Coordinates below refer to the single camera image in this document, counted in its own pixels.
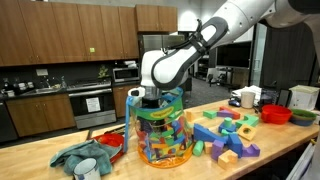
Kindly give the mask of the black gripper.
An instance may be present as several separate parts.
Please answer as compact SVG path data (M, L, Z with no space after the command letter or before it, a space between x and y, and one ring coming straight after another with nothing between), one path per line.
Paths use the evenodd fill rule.
M142 98L144 108L158 108L162 91L157 87L146 86L145 96Z

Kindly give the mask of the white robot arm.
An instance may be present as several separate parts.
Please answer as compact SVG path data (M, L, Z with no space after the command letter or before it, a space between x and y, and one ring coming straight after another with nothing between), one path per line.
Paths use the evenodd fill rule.
M227 0L182 46L167 53L152 50L143 55L143 98L159 100L163 91L186 80L188 68L205 52L232 43L261 21L272 28L307 24L313 33L315 50L320 53L319 18L320 0Z

